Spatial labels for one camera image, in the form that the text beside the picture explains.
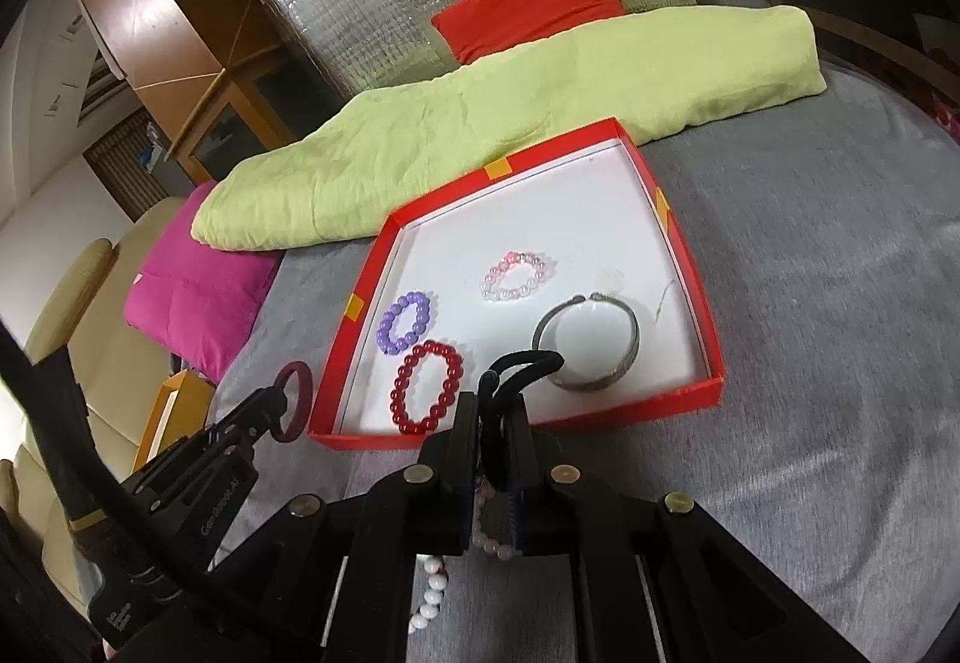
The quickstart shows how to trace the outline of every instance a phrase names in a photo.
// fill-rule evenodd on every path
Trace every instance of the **magenta cushion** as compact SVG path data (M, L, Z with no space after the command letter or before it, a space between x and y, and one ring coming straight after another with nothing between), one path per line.
M250 337L282 252L218 251L194 241L190 225L215 185L193 190L163 231L133 279L124 316L219 383Z

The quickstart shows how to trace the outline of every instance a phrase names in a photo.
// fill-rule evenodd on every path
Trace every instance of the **yellow tape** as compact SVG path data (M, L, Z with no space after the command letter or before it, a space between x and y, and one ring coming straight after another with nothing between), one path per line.
M670 206L666 201L664 192L657 187L656 188L656 218L659 219L661 227L664 228L664 233L667 231L667 219L670 215Z
M79 532L105 519L107 519L107 514L104 514L102 508L98 508L96 511L91 511L89 514L83 515L83 517L80 517L78 520L70 520L70 529L73 530L73 532Z
M355 322L363 311L363 305L363 300L357 297L355 293L351 293L350 299L347 300L347 310L344 312L344 315L346 315L350 321Z
M498 178L502 178L505 175L510 175L514 172L514 168L510 167L510 163L507 161L506 157L500 157L498 160L493 160L490 164L485 164L483 168L487 171L487 178L491 181L495 181Z

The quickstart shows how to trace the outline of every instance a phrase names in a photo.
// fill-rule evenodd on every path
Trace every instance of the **metal rivet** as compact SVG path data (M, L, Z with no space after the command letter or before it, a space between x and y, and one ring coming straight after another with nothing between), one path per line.
M423 465L421 462L416 462L406 467L403 471L403 479L407 484L424 484L426 481L433 479L433 468L429 465Z
M666 510L671 514L689 514L693 511L693 498L685 492L674 491L664 498Z
M554 465L550 470L550 479L557 484L573 484L580 479L580 470L576 465Z
M316 495L297 495L296 498L287 503L287 511L295 517L309 517L320 511L323 501Z

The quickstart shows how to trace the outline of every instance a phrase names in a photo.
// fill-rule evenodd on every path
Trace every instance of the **purple beaded bracelet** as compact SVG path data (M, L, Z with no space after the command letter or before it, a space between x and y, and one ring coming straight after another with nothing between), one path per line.
M403 313L407 305L416 305L416 321L403 337L397 340L390 339L390 330L394 327L394 320ZM430 298L422 292L407 292L400 295L397 301L387 308L376 329L376 345L386 355L398 355L413 346L421 335L426 332L430 321Z

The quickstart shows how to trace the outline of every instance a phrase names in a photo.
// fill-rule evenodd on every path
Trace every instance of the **bed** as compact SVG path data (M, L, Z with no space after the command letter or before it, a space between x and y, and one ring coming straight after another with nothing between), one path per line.
M820 96L643 149L712 302L720 406L563 447L620 491L688 491L870 660L916 661L960 599L960 150L883 86L823 70ZM287 253L215 418L290 359L317 380L369 244ZM264 439L224 552L291 496L355 495L414 456ZM574 660L565 564L472 551L449 573L409 659Z

